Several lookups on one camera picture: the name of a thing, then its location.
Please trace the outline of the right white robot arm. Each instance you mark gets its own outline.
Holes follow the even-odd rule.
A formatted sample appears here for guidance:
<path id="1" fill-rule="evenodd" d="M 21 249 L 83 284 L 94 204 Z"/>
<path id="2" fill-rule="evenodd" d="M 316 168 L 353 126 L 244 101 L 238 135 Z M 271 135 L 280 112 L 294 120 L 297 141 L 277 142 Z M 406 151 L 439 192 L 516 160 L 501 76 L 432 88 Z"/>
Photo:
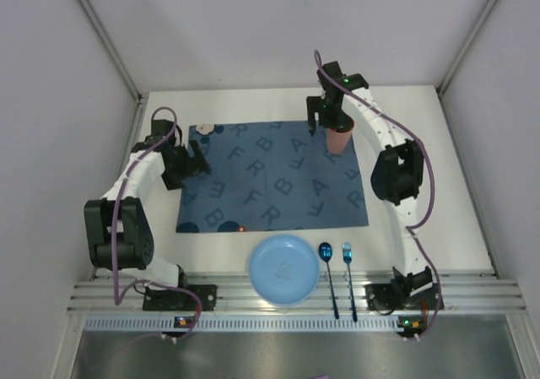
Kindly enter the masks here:
<path id="1" fill-rule="evenodd" d="M 390 312 L 412 306 L 436 282 L 434 265 L 417 234 L 433 212 L 433 187 L 425 215 L 416 218 L 420 188 L 435 180 L 433 166 L 421 140 L 382 112 L 361 74 L 345 74 L 338 62 L 316 65 L 322 92 L 306 99 L 310 132 L 324 128 L 328 151 L 341 154 L 359 131 L 377 156 L 370 185 L 388 212 L 396 264 L 390 283 L 370 292 L 370 309 Z"/>

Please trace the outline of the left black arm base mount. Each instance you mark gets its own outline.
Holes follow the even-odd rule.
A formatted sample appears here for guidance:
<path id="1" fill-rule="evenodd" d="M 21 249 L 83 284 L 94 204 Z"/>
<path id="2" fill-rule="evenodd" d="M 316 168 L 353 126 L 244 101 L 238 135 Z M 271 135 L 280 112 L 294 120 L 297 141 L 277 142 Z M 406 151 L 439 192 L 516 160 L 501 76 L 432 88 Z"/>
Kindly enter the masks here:
<path id="1" fill-rule="evenodd" d="M 147 288 L 143 300 L 144 311 L 213 311 L 217 300 L 217 286 L 214 284 L 191 284 L 188 287 L 201 301 L 197 302 L 188 294 L 173 290 L 153 290 Z"/>

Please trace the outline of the blue letter-print placemat cloth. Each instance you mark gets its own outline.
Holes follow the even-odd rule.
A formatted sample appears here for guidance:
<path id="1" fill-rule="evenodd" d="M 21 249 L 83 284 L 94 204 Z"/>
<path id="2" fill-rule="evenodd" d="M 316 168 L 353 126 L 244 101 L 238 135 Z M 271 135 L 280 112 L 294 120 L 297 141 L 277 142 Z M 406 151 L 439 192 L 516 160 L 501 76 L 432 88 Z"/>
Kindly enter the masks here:
<path id="1" fill-rule="evenodd" d="M 353 142 L 327 150 L 306 122 L 192 125 L 209 176 L 185 185 L 179 233 L 365 227 L 364 187 Z"/>

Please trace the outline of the blue metallic fork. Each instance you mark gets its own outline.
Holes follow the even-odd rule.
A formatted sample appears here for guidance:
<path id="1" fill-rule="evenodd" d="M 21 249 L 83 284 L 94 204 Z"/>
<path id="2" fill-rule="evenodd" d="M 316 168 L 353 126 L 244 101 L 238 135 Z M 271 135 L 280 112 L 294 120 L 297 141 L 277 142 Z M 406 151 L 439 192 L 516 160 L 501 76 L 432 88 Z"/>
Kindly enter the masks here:
<path id="1" fill-rule="evenodd" d="M 352 274 L 351 274 L 351 268 L 350 268 L 351 263 L 352 263 L 352 247 L 351 247 L 351 244 L 348 242 L 345 242 L 343 244 L 343 261 L 346 264 L 347 271 L 348 271 L 348 288 L 349 288 L 352 318 L 354 322 L 357 322 L 358 314 L 357 314 L 357 307 L 356 307 L 355 298 L 354 298 L 354 285 L 352 282 Z"/>

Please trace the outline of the light blue plate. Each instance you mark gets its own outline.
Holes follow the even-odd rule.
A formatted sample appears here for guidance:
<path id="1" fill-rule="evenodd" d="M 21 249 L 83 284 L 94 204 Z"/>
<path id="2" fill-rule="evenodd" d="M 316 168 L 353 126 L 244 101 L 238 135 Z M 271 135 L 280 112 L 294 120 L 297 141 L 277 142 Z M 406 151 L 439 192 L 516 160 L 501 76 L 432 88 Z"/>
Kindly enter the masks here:
<path id="1" fill-rule="evenodd" d="M 270 236 L 252 250 L 248 261 L 251 286 L 265 301 L 293 306 L 306 300 L 320 277 L 320 263 L 312 245 L 288 234 Z"/>

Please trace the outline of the blue metallic spoon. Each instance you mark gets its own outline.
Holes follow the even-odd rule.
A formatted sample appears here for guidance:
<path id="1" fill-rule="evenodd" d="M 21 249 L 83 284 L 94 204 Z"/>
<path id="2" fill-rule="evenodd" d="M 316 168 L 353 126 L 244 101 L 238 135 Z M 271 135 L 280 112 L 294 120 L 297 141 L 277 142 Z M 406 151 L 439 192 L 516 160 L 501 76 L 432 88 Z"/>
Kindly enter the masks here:
<path id="1" fill-rule="evenodd" d="M 333 288 L 332 274 L 331 274 L 331 269 L 330 269 L 330 261 L 332 259 L 332 246 L 328 242 L 322 242 L 318 246 L 318 254 L 319 254 L 320 259 L 325 263 L 326 268 L 327 268 L 327 278 L 328 278 L 328 283 L 330 286 L 331 297 L 332 297 L 333 315 L 334 315 L 334 318 L 338 320 L 340 316 L 339 316 L 339 311 L 338 311 L 337 299 L 336 299 L 334 288 Z"/>

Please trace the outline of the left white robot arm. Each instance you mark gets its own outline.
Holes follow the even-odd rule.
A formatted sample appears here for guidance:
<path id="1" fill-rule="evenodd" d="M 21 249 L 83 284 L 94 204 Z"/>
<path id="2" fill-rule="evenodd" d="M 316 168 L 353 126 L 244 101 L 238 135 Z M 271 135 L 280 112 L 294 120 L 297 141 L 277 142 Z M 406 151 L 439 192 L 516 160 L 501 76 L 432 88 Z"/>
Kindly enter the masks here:
<path id="1" fill-rule="evenodd" d="M 136 143 L 126 168 L 101 198 L 84 205 L 89 258 L 96 268 L 112 272 L 119 298 L 120 274 L 151 284 L 158 290 L 185 289 L 183 269 L 154 254 L 154 235 L 145 213 L 154 184 L 166 190 L 185 187 L 185 180 L 208 174 L 210 167 L 196 141 L 181 143 L 182 131 L 174 121 L 151 121 L 150 134 Z"/>

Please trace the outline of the orange plastic cup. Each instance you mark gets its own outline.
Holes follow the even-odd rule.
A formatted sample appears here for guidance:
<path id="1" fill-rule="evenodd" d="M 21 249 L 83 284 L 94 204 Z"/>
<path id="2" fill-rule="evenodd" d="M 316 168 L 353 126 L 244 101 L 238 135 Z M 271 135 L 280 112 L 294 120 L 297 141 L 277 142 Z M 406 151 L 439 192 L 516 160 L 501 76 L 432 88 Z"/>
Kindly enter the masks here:
<path id="1" fill-rule="evenodd" d="M 351 139 L 353 129 L 326 129 L 327 150 L 331 154 L 341 154 Z"/>

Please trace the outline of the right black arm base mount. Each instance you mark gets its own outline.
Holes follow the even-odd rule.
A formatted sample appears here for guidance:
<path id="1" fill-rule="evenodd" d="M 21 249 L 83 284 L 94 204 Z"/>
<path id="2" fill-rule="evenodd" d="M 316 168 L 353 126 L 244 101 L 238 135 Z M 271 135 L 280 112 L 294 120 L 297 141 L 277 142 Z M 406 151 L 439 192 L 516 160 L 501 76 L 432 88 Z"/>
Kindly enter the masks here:
<path id="1" fill-rule="evenodd" d="M 368 310 L 381 315 L 389 315 L 394 311 L 434 311 L 442 299 L 437 284 L 406 300 L 396 295 L 390 284 L 368 284 L 364 289 Z"/>

